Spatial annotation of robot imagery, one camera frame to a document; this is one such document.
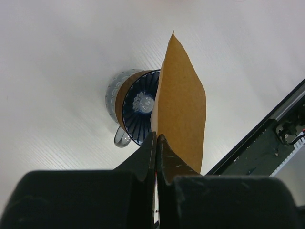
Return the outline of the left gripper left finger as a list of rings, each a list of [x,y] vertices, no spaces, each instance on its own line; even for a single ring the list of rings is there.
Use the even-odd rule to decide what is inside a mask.
[[[152,229],[156,133],[113,170],[25,174],[0,218],[3,229]]]

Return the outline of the blue glass dripper cone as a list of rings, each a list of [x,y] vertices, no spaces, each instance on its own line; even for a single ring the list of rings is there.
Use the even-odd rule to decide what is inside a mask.
[[[136,79],[123,100],[123,125],[129,137],[139,146],[151,132],[151,115],[160,71],[149,71]]]

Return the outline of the single brown paper filter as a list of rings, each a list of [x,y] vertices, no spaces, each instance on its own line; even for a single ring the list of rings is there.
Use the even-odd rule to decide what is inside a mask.
[[[180,41],[171,35],[151,116],[152,131],[200,173],[206,123],[204,87]]]

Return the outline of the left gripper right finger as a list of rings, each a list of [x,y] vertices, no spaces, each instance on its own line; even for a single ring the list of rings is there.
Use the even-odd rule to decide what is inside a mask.
[[[159,227],[162,229],[302,229],[298,207],[272,177],[202,176],[170,148],[156,145]]]

